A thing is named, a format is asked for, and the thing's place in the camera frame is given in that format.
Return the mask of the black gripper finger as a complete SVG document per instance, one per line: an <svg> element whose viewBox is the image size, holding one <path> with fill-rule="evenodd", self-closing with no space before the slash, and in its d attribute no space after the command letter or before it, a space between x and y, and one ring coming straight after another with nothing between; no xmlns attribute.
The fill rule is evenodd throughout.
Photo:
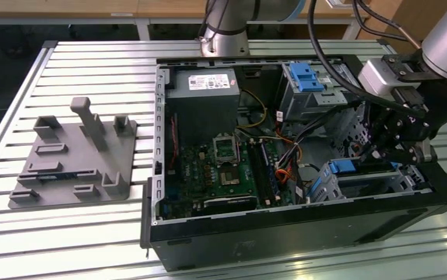
<svg viewBox="0 0 447 280"><path fill-rule="evenodd" d="M365 114L367 144L364 154L401 155L404 150L396 139L403 128L404 114L399 112L368 112Z"/></svg>
<svg viewBox="0 0 447 280"><path fill-rule="evenodd" d="M365 163L395 162L403 165L419 165L437 161L431 141L399 141L389 139L385 143L369 143L361 149L361 161Z"/></svg>

